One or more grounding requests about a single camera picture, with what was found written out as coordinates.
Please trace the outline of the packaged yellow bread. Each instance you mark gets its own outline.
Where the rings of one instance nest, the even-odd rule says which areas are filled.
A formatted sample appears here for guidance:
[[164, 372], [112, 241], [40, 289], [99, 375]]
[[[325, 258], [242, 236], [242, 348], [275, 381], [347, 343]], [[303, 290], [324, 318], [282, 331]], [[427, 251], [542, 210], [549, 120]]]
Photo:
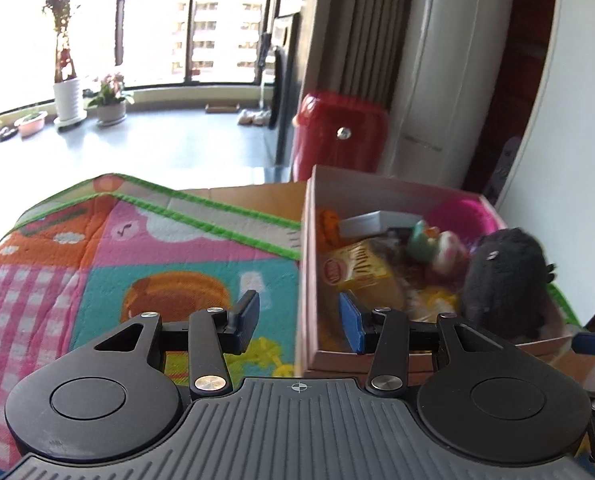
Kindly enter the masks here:
[[393, 250], [385, 238], [366, 238], [324, 255], [319, 275], [327, 286], [353, 294], [367, 308], [404, 311], [410, 285], [390, 256]]

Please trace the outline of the black plush toy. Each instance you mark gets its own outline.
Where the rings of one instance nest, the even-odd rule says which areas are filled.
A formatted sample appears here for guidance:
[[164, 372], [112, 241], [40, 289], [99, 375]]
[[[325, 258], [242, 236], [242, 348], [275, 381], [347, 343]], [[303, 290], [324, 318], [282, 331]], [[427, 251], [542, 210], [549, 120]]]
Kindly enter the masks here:
[[510, 341], [536, 339], [546, 325], [548, 285], [555, 265], [525, 231], [498, 230], [482, 237], [460, 294], [464, 318]]

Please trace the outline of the grey rectangular block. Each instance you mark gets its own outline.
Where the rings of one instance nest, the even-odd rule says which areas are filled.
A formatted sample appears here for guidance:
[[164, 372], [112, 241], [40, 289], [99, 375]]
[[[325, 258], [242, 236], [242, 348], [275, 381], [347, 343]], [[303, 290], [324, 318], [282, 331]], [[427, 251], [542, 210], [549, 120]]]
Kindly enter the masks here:
[[344, 240], [372, 237], [391, 229], [412, 229], [421, 219], [419, 214], [376, 210], [341, 220], [339, 234]]

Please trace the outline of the pink round toy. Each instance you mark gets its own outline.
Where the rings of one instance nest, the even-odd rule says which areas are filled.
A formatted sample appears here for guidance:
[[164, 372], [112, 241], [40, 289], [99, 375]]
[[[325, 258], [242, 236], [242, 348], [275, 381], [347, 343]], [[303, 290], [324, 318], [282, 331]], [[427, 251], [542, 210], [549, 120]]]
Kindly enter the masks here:
[[427, 266], [427, 271], [440, 278], [454, 278], [468, 266], [470, 255], [456, 234], [441, 231], [420, 220], [411, 231], [406, 245], [407, 255]]

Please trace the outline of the yellow item in box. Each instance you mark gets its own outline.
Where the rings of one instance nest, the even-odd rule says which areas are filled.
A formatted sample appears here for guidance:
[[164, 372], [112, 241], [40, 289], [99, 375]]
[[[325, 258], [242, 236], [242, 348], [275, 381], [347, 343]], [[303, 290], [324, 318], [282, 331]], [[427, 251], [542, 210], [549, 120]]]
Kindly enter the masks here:
[[441, 313], [457, 313], [458, 296], [441, 286], [410, 292], [408, 315], [413, 322], [435, 323]]

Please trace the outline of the orange pumpkin toy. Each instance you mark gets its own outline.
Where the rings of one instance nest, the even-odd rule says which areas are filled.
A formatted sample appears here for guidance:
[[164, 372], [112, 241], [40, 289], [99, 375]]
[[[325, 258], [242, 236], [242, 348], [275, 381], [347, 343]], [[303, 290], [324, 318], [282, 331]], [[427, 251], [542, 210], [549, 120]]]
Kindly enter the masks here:
[[317, 210], [317, 248], [319, 252], [329, 252], [341, 246], [340, 217], [332, 209]]

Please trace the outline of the cardboard box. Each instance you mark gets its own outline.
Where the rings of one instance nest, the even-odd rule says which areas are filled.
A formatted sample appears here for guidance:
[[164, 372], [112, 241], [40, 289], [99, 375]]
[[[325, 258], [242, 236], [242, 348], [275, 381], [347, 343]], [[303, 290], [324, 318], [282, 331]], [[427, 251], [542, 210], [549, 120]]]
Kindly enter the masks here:
[[457, 313], [548, 362], [571, 341], [544, 249], [480, 195], [318, 166], [303, 220], [303, 375], [365, 377], [378, 307], [422, 324]]

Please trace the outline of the colourful cartoon play mat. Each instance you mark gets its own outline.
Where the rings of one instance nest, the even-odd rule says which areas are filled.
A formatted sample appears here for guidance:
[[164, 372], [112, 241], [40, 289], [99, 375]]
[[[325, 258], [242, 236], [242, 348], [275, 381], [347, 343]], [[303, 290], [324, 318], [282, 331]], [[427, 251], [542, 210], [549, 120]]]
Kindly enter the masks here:
[[183, 200], [116, 174], [47, 200], [0, 240], [0, 476], [20, 454], [4, 420], [34, 370], [148, 311], [166, 322], [259, 296], [260, 318], [234, 380], [294, 372], [299, 183], [210, 190]]

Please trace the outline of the pink plastic toy mirror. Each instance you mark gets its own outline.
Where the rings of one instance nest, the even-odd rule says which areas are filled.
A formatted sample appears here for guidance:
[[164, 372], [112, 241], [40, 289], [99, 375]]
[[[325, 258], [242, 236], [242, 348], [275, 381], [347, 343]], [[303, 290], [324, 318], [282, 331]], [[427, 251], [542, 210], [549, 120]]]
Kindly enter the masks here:
[[429, 226], [450, 231], [465, 245], [499, 230], [496, 217], [479, 200], [457, 198], [434, 207], [423, 219]]

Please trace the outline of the white slippers pair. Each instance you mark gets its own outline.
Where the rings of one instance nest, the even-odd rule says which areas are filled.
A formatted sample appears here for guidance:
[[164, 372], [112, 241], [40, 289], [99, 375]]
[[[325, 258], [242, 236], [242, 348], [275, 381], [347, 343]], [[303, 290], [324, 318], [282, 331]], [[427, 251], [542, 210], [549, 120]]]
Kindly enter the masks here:
[[266, 127], [270, 118], [270, 110], [242, 110], [238, 117], [238, 124], [240, 126]]

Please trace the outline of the pink flower pot plant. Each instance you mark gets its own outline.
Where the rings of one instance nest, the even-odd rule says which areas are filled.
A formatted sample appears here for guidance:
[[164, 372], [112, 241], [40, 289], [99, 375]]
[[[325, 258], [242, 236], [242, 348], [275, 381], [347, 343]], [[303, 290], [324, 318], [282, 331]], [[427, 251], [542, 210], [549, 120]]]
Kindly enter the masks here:
[[99, 80], [99, 89], [90, 99], [87, 110], [93, 110], [100, 127], [120, 124], [127, 117], [127, 106], [134, 96], [125, 88], [121, 73], [108, 74]]

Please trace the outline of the grey curtain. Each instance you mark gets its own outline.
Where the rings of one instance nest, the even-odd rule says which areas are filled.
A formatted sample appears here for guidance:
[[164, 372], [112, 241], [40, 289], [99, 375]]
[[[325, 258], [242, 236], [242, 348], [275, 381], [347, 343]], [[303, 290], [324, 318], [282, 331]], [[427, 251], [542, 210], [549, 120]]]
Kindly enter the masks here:
[[303, 0], [302, 93], [329, 91], [390, 105], [411, 0]]

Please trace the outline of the tall white plant pot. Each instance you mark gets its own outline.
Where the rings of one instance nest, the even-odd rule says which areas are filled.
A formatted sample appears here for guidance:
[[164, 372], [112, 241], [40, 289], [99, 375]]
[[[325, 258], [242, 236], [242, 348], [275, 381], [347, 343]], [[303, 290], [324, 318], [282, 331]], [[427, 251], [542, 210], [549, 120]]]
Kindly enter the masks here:
[[87, 118], [78, 77], [54, 84], [53, 91], [56, 111], [54, 124], [58, 128], [76, 126]]

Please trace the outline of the small pink planter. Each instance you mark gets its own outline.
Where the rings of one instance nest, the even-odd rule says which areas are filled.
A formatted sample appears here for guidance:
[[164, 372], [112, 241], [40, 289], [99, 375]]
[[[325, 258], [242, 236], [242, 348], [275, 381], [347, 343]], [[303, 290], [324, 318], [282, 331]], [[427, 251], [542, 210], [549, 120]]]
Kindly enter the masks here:
[[14, 127], [17, 128], [18, 134], [22, 139], [30, 138], [44, 128], [47, 116], [48, 113], [45, 110], [32, 112], [18, 118], [17, 121], [14, 122]]

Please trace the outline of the white air conditioner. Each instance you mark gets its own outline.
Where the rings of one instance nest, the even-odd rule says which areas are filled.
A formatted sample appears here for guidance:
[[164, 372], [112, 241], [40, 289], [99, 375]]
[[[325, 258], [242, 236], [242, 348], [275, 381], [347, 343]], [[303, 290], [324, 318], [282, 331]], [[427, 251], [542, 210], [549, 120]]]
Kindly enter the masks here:
[[379, 171], [462, 185], [506, 47], [513, 0], [410, 0]]

